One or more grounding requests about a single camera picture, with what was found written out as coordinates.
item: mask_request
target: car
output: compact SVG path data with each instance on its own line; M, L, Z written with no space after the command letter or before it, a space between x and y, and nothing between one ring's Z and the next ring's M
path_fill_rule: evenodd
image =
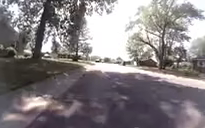
M101 59L96 59L95 62L99 63L99 62L101 62Z

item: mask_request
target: sidewalk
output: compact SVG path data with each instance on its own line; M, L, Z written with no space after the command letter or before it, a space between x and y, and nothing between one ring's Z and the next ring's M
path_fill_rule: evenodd
M0 128L25 128L50 105L52 97L66 92L84 72L64 73L0 96Z

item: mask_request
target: green grass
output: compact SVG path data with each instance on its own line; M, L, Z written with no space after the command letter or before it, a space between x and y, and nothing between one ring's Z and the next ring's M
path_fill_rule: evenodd
M0 59L0 94L80 68L78 63L65 61Z
M171 74L175 76L184 76L184 77L189 77L189 78L199 77L199 73L197 71L194 71L192 69L186 69L186 68L184 69L183 68L180 68L180 69L166 68L165 70L159 70L158 68L155 68L155 67L144 67L144 66L140 66L137 68L142 69L142 70L152 71L152 72Z

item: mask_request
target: sky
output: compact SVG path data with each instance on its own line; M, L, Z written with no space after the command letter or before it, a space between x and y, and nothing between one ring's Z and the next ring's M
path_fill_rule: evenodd
M205 11L205 0L188 1ZM126 52L128 35L125 33L125 26L129 23L130 17L135 15L137 8L149 2L149 0L118 0L118 4L111 14L103 16L94 14L87 17L90 35L93 37L90 41L93 46L92 55L129 59ZM195 21L190 27L189 35L192 40L205 36L205 20Z

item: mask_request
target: street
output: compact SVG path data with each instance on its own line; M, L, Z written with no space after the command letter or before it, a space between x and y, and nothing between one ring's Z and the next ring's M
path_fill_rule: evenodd
M114 64L90 67L28 128L205 128L205 82Z

